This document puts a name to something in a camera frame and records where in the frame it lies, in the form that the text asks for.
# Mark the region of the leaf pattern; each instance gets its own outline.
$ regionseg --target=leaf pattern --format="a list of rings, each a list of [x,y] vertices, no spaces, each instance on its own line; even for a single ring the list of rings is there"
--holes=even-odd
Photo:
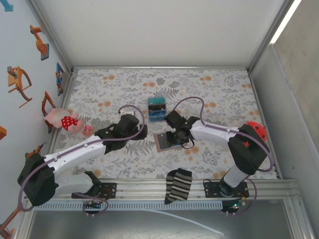
[[[261,122],[256,100],[246,71],[173,70],[173,69],[83,69],[78,71],[68,108],[94,127],[108,127],[120,120],[118,108],[131,104],[145,112],[148,136],[129,141],[117,151],[81,163],[69,174],[95,172],[101,178],[165,179],[168,172],[184,168],[194,178],[221,178],[234,160],[228,148],[208,141],[195,141],[195,147],[171,149],[158,153],[154,133],[171,130],[164,121],[148,122],[149,97],[166,99],[166,108],[185,97],[200,96],[206,105],[203,118],[224,126],[241,126],[247,121]],[[185,101],[178,110],[185,118],[198,116],[199,100]],[[61,130],[55,151],[72,147],[86,138],[81,132],[70,134]],[[267,159],[261,168],[267,168]],[[257,172],[255,179],[276,178],[274,171]]]

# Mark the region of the white wall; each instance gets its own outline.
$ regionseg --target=white wall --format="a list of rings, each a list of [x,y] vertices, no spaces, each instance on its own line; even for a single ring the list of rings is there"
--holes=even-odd
[[[284,0],[37,0],[73,66],[248,66]]]
[[[319,237],[319,155],[273,46],[251,74],[284,178],[296,178]]]
[[[57,96],[56,62],[58,58],[50,48],[49,58],[41,61],[35,46],[30,25],[38,26],[28,5],[22,0],[10,0],[13,12],[5,12],[0,5],[0,126],[7,129],[7,136],[0,140],[0,223],[17,206],[20,186],[17,178],[24,166],[26,152],[31,152],[44,141],[49,142],[41,112],[44,91],[48,91],[58,107],[63,95]],[[46,37],[40,33],[43,42]],[[29,75],[32,86],[25,90],[32,100],[19,109],[24,102],[18,91],[8,93],[7,66],[19,66]]]
[[[318,0],[302,0],[274,47],[319,151],[318,12]]]

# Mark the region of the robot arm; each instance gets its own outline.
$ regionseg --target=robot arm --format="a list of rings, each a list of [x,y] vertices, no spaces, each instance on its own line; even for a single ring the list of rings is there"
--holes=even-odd
[[[53,196],[67,193],[83,193],[96,197],[101,190],[100,180],[92,173],[63,176],[63,174],[86,160],[102,156],[123,148],[128,140],[102,141],[103,139],[120,139],[138,133],[139,120],[133,115],[123,115],[118,123],[100,129],[87,140],[66,150],[42,157],[36,153],[26,162],[18,178],[20,186],[26,177],[39,165],[52,161],[39,169],[26,183],[24,192],[33,206],[49,201]],[[131,140],[141,140],[147,136],[147,125]]]
[[[194,140],[207,140],[228,147],[234,158],[234,166],[224,175],[220,182],[220,189],[225,196],[233,195],[236,187],[250,175],[256,173],[266,158],[266,153],[254,141],[238,134],[239,132],[252,136],[268,151],[265,144],[267,133],[256,122],[248,122],[242,127],[225,127],[204,122],[197,117],[185,119],[176,111],[172,111],[165,118],[168,125],[175,132],[166,132],[167,146],[183,145]]]

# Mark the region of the blue box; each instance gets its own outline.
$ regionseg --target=blue box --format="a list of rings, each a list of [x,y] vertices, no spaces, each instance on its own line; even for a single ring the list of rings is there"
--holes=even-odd
[[[166,117],[166,103],[164,97],[149,98],[149,121],[160,121]]]

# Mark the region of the black and white sock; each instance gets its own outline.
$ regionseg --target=black and white sock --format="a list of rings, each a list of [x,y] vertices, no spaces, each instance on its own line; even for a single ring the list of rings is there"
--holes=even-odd
[[[166,178],[166,196],[165,204],[170,204],[175,200],[186,201],[190,191],[192,182],[192,173],[190,171],[179,168],[167,174]]]

